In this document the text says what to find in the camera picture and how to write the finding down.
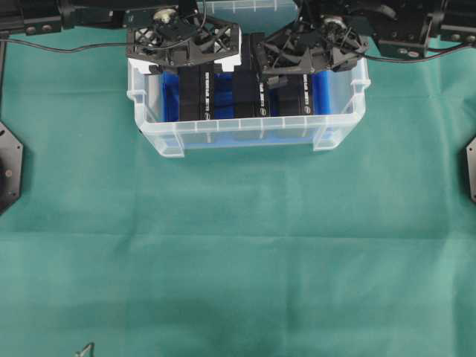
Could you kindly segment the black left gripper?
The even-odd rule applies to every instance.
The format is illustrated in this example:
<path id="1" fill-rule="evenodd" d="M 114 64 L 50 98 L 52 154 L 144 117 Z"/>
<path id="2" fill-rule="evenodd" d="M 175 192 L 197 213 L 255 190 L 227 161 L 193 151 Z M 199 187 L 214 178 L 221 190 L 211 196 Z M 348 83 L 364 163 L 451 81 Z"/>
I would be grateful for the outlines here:
<path id="1" fill-rule="evenodd" d="M 234 22 L 209 16 L 197 7 L 129 10 L 126 56 L 162 68 L 242 64 L 242 31 Z"/>

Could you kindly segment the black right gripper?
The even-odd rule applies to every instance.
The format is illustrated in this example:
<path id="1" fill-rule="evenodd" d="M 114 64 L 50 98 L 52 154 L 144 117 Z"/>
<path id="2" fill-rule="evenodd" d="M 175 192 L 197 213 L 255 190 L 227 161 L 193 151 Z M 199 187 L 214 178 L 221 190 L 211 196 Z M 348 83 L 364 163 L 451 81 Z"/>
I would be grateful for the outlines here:
<path id="1" fill-rule="evenodd" d="M 317 74 L 353 69 L 368 48 L 368 38 L 339 16 L 316 22 L 300 16 L 273 34 L 255 39 L 253 55 L 261 74 Z"/>

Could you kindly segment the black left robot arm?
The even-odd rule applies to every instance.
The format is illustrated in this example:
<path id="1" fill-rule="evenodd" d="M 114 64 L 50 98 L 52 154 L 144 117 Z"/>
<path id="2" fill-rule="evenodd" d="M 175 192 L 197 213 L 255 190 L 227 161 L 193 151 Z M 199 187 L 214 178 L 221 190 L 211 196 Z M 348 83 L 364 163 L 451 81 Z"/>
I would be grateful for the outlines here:
<path id="1" fill-rule="evenodd" d="M 242 31 L 208 15 L 204 1 L 2 1 L 1 43 L 75 27 L 126 30 L 128 58 L 175 71 L 242 62 Z"/>

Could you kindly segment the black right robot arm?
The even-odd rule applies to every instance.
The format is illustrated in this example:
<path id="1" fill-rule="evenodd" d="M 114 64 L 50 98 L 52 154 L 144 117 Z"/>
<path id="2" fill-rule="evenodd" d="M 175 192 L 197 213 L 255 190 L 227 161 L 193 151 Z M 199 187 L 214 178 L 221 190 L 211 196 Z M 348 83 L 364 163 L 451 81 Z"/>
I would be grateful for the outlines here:
<path id="1" fill-rule="evenodd" d="M 418 63 L 475 47 L 474 1 L 297 1 L 285 27 L 250 43 L 262 76 L 349 71 L 373 42 L 377 62 Z"/>

